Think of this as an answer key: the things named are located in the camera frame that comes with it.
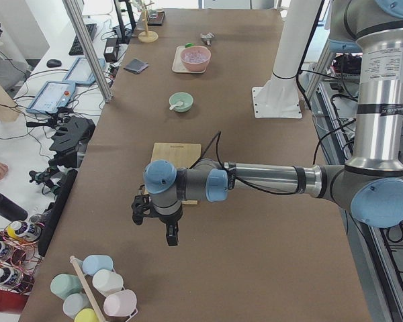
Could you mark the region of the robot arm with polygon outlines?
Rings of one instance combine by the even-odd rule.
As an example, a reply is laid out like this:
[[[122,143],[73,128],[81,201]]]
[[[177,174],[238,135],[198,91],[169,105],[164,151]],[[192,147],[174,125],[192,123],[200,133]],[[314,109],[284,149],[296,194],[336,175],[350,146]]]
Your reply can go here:
[[[144,170],[146,194],[132,219],[160,219],[170,246],[186,200],[223,201],[237,182],[273,195],[309,194],[336,203],[377,228],[403,221],[403,1],[335,1],[331,38],[355,42],[362,54],[353,155],[344,165],[272,166],[199,159],[189,168],[166,160]]]

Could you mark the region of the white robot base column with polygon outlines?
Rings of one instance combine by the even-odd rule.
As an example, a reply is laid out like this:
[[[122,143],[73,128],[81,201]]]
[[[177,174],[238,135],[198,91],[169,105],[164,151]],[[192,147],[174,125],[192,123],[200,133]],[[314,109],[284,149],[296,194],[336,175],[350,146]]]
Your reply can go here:
[[[302,117],[296,77],[323,5],[321,0],[290,2],[271,78],[263,87],[252,88],[256,118]]]

